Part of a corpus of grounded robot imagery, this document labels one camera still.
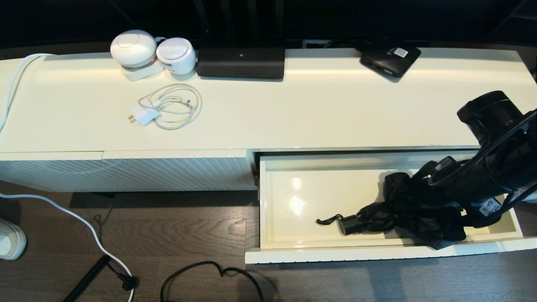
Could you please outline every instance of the white object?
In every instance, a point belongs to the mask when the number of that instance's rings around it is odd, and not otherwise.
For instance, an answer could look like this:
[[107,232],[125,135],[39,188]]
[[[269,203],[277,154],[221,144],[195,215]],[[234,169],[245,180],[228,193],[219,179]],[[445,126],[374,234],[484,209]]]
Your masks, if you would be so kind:
[[16,224],[0,218],[0,259],[15,260],[26,247],[26,235]]
[[[116,256],[112,255],[112,253],[110,253],[109,251],[107,251],[103,245],[100,243],[99,241],[99,236],[97,236],[97,232],[95,232],[95,229],[93,228],[93,226],[87,222],[84,218],[80,217],[78,214],[72,212],[72,211],[69,211],[67,210],[66,208],[58,205],[57,203],[53,202],[52,200],[46,198],[46,197],[43,197],[43,196],[40,196],[40,195],[31,195],[31,194],[18,194],[18,195],[6,195],[6,194],[2,194],[0,193],[0,197],[1,198],[36,198],[36,199],[41,199],[41,200],[44,200],[48,203],[50,203],[51,205],[53,205],[55,208],[57,208],[58,210],[64,212],[64,213],[67,213],[71,216],[73,216],[74,218],[80,220],[81,222],[83,222],[85,225],[87,225],[88,228],[90,228],[90,231],[91,231],[91,234],[93,234],[93,238],[95,239],[95,242],[97,243],[97,246],[99,247],[99,249],[105,253],[106,255],[110,256],[110,258],[112,258],[114,261],[116,261],[117,264],[119,264],[124,270],[125,272],[129,275],[129,276],[133,276],[132,273],[130,272],[129,270],[129,267],[123,263],[123,261],[121,261],[119,258],[117,258]],[[133,299],[133,295],[134,295],[134,289],[132,289],[130,291],[130,296],[129,296],[129,300],[128,302],[131,302],[132,299]]]
[[161,62],[157,57],[142,67],[125,67],[121,66],[121,73],[129,79],[129,81],[138,81],[148,76],[160,73],[164,70]]
[[[193,75],[185,83],[203,94],[203,113],[181,131],[125,118],[177,83],[170,74],[126,81],[110,53],[37,59],[0,133],[0,179],[68,192],[254,190],[253,152],[478,149],[456,116],[468,101],[503,90],[521,112],[536,107],[517,52],[421,51],[396,84],[337,48],[286,50],[282,82]],[[0,94],[19,62],[0,61]]]
[[261,157],[260,249],[247,251],[246,263],[342,261],[443,257],[537,248],[524,238],[514,210],[485,228],[465,228],[467,238],[434,250],[399,238],[395,231],[344,236],[338,224],[315,220],[337,213],[356,214],[381,202],[387,174],[416,172],[429,160],[447,155],[468,159],[475,152],[412,152]]
[[119,34],[110,44],[110,53],[122,66],[122,73],[137,81],[158,74],[164,67],[157,62],[155,38],[142,30],[130,30]]
[[[180,91],[183,94],[184,91],[191,92],[193,102],[191,99],[181,97]],[[177,104],[180,108],[171,108]],[[202,105],[201,94],[196,88],[187,84],[172,84],[139,99],[138,103],[130,108],[132,115],[129,120],[131,123],[138,121],[144,126],[154,120],[155,125],[161,129],[177,130],[193,122],[200,114]],[[175,116],[175,119],[163,119],[161,113]]]
[[176,75],[185,75],[196,65],[196,53],[190,41],[184,38],[165,40],[157,48],[157,57],[164,67]]
[[20,73],[20,76],[19,76],[20,70],[26,64],[26,62],[28,62],[30,60],[35,60],[38,57],[50,56],[50,55],[53,55],[53,54],[31,54],[31,55],[28,55],[28,56],[26,56],[25,58],[23,58],[21,60],[21,62],[19,63],[19,65],[17,66],[15,71],[13,71],[11,79],[9,80],[9,83],[8,83],[8,88],[6,89],[6,92],[5,92],[4,108],[2,110],[2,120],[0,121],[0,132],[2,131],[6,121],[8,120],[9,108],[11,107],[11,98],[13,96],[12,95],[13,88],[18,85],[18,83],[19,83],[19,81],[20,81],[20,79],[21,79],[21,77],[23,76],[23,73],[24,73],[24,71],[23,71],[22,73]]

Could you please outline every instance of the black tv box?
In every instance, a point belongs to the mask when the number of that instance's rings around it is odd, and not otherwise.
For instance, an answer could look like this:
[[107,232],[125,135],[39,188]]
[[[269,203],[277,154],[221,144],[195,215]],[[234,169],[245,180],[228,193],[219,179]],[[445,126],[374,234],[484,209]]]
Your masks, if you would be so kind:
[[196,72],[206,77],[284,77],[285,48],[201,48]]
[[377,72],[400,78],[421,53],[416,47],[397,44],[391,47],[370,47],[362,51],[360,63]]

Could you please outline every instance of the black object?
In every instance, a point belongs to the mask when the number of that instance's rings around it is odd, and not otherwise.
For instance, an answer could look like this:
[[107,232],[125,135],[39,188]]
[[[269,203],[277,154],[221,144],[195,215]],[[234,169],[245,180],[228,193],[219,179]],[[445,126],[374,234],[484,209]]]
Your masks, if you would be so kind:
[[123,281],[122,287],[124,290],[130,291],[131,289],[135,288],[138,284],[138,278],[119,273],[112,266],[110,266],[110,260],[110,256],[103,255],[99,259],[99,261],[97,261],[97,263],[95,263],[95,265],[86,273],[86,275],[84,275],[82,280],[78,282],[75,289],[71,291],[71,293],[63,300],[63,302],[76,301],[76,299],[78,299],[78,297],[84,292],[86,287],[90,285],[93,279],[95,279],[95,277],[103,270],[105,266],[108,266],[114,272],[114,274],[116,274],[117,277]]
[[461,208],[450,204],[442,190],[429,187],[427,176],[436,162],[429,162],[410,177],[398,172],[385,177],[383,203],[372,203],[356,215],[338,220],[344,235],[361,232],[385,232],[400,227],[434,249],[464,240]]
[[[411,178],[390,174],[384,182],[384,203],[320,223],[341,218],[339,226],[346,235],[398,226],[439,249],[463,240],[464,226],[496,223],[537,190],[537,110],[522,115],[503,92],[493,91],[467,103],[458,116],[482,146],[472,159],[457,162],[448,156],[431,161]],[[526,189],[514,197],[520,188]],[[504,193],[509,195],[500,204],[495,197]]]
[[102,256],[97,263],[86,273],[86,275],[78,282],[75,289],[63,300],[63,302],[73,302],[84,292],[86,287],[95,279],[95,277],[103,270],[104,266],[110,262],[110,256]]
[[362,52],[360,63],[396,78],[402,77],[422,53],[416,47],[393,40],[373,41],[357,48]]
[[138,280],[138,277],[134,277],[134,276],[127,276],[125,274],[122,274],[118,271],[116,271],[111,265],[110,263],[107,263],[106,266],[108,266],[108,268],[114,272],[114,274],[121,280],[123,281],[123,284],[121,285],[121,288],[123,288],[124,290],[126,291],[129,291],[135,287],[138,286],[138,283],[139,283],[139,280]]
[[195,264],[191,264],[191,265],[189,265],[187,267],[184,267],[184,268],[174,272],[173,274],[171,274],[170,277],[168,277],[166,279],[166,281],[164,281],[164,283],[161,286],[161,302],[169,302],[169,301],[164,300],[164,289],[166,288],[166,284],[169,281],[171,281],[175,277],[179,276],[180,274],[184,273],[185,271],[188,271],[191,268],[195,268],[195,267],[198,267],[198,266],[204,265],[204,264],[214,265],[218,269],[218,273],[220,273],[220,277],[223,277],[226,274],[226,272],[228,272],[228,271],[235,271],[235,272],[237,272],[239,274],[243,274],[243,275],[247,276],[247,278],[250,281],[252,281],[253,285],[256,287],[256,291],[257,291],[257,294],[259,296],[259,301],[260,302],[265,301],[265,299],[263,298],[263,293],[261,292],[261,288],[259,287],[259,284],[257,283],[256,279],[254,277],[252,277],[252,275],[249,274],[247,271],[239,269],[239,268],[225,268],[225,269],[222,269],[220,267],[220,265],[218,265],[218,263],[216,263],[214,261],[203,261],[203,262],[198,262],[198,263],[195,263]]
[[284,48],[201,48],[200,76],[283,78]]
[[[503,92],[493,91],[457,114],[482,147],[465,165],[438,169],[429,185],[466,210],[465,225],[489,226],[523,199],[512,199],[516,190],[537,181],[537,110],[522,115]],[[494,197],[504,193],[510,195],[500,205]]]

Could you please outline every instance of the glossy white surface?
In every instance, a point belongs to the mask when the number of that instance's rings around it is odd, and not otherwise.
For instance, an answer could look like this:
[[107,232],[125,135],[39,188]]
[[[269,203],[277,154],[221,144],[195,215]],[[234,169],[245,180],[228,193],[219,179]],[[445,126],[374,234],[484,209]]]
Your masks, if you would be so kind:
[[500,253],[503,251],[537,248],[537,238],[519,238],[492,242],[459,243],[441,250],[424,246],[388,246],[360,248],[316,248],[316,249],[254,249],[247,251],[244,262],[286,263],[319,261],[354,261],[380,259],[409,259],[450,257],[475,254]]
[[[0,61],[0,95],[18,62]],[[178,131],[129,123],[138,98],[178,81],[204,98],[194,123]],[[493,90],[522,112],[537,107],[537,86],[512,51],[423,48],[398,83],[362,66],[353,49],[287,50],[282,82],[169,73],[130,82],[109,53],[62,55],[26,69],[0,153],[475,147],[456,112]]]
[[[413,174],[427,161],[439,161],[447,155],[462,160],[471,158],[474,153],[412,152],[262,157],[261,251],[287,249],[299,253],[314,248],[393,246],[404,249],[412,246],[411,239],[399,238],[394,231],[343,236],[337,223],[320,226],[315,220],[326,219],[337,213],[343,216],[353,215],[372,202],[381,202],[385,175],[397,171]],[[513,210],[490,227],[465,228],[465,231],[465,242],[471,243],[522,238]],[[428,247],[420,249],[433,250]],[[476,248],[473,254],[478,253],[486,251]],[[431,257],[434,253],[427,252],[427,255]],[[438,256],[443,255],[445,256],[444,250]]]

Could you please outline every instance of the ribbed cabinet door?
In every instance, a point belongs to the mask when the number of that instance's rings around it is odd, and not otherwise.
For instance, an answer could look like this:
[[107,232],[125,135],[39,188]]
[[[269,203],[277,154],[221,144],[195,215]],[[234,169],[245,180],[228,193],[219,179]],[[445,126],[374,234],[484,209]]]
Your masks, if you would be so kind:
[[58,192],[256,189],[246,157],[0,161],[0,178]]

